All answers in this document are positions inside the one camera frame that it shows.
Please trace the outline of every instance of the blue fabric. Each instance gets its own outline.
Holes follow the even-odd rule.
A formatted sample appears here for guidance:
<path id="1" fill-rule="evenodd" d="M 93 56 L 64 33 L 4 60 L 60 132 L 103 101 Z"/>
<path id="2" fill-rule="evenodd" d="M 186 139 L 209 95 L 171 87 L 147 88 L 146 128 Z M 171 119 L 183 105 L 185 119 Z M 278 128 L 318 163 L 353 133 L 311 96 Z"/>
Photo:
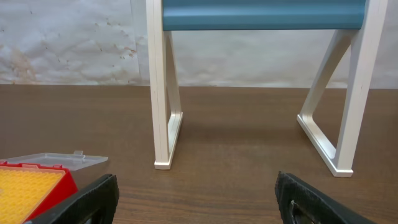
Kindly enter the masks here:
<path id="1" fill-rule="evenodd" d="M 163 29 L 360 29 L 365 1 L 163 0 Z"/>

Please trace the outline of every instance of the white leg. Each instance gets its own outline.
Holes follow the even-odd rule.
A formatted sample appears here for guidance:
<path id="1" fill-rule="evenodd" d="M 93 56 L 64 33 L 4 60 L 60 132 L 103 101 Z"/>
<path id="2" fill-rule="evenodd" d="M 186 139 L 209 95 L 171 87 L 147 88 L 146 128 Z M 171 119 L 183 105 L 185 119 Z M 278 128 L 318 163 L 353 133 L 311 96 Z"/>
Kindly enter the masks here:
<path id="1" fill-rule="evenodd" d="M 359 130 L 368 97 L 374 61 L 386 15 L 387 0 L 368 0 L 363 28 L 349 37 L 349 32 L 336 31 L 320 71 L 305 100 L 297 120 L 335 177 L 351 177 Z M 331 74 L 351 43 L 348 89 L 337 149 L 312 119 Z"/>
<path id="2" fill-rule="evenodd" d="M 170 169 L 182 112 L 170 33 L 162 28 L 162 1 L 147 0 L 150 95 L 155 142 L 155 168 Z M 166 81 L 172 115 L 167 124 Z"/>

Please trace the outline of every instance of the white wall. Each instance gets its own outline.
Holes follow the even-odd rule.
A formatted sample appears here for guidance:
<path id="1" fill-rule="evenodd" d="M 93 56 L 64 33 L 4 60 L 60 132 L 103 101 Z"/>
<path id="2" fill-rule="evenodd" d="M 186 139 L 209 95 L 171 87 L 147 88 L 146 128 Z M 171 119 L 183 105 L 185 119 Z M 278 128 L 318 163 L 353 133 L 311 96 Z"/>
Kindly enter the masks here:
<path id="1" fill-rule="evenodd" d="M 0 2 L 0 83 L 149 83 L 145 0 L 27 2 Z M 398 1 L 390 0 L 372 88 L 398 88 L 397 14 Z M 309 87 L 332 33 L 174 32 L 178 79 L 185 86 Z M 349 51 L 330 87 L 346 87 L 348 65 Z"/>

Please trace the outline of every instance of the clear plastic lid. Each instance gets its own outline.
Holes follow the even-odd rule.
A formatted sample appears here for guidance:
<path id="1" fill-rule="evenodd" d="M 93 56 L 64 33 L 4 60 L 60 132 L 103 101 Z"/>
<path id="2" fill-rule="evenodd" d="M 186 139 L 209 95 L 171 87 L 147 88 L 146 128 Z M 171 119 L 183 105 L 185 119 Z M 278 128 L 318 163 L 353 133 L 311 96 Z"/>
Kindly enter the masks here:
<path id="1" fill-rule="evenodd" d="M 73 154 L 45 152 L 10 159 L 2 159 L 2 161 L 7 161 L 8 164 L 33 163 L 51 167 L 54 165 L 62 165 L 62 167 L 71 171 L 99 164 L 107 160 L 108 158 L 104 156 L 83 155 L 83 151 L 75 151 Z"/>

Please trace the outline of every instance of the brown wooden surface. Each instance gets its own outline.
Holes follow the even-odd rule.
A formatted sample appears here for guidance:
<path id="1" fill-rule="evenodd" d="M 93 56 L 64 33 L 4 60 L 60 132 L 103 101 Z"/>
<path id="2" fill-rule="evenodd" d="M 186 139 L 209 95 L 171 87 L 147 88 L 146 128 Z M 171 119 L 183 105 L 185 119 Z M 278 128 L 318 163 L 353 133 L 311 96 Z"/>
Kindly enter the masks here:
<path id="1" fill-rule="evenodd" d="M 74 174 L 116 174 L 114 223 L 282 223 L 274 195 L 291 172 L 378 223 L 398 219 L 398 90 L 371 90 L 354 175 L 333 178 L 296 122 L 307 89 L 180 88 L 184 120 L 172 170 L 154 169 L 148 87 L 0 86 L 0 158 L 38 152 L 109 156 Z M 315 114 L 335 144 L 344 90 Z"/>

